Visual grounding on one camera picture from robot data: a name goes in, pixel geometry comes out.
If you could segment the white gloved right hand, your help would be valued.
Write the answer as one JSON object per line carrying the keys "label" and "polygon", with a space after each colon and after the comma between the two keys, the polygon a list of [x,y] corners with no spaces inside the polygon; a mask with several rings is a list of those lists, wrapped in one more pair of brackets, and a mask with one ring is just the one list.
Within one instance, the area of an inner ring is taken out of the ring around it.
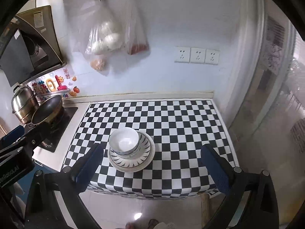
{"label": "white gloved right hand", "polygon": [[153,229],[177,229],[177,226],[174,223],[158,223]]}

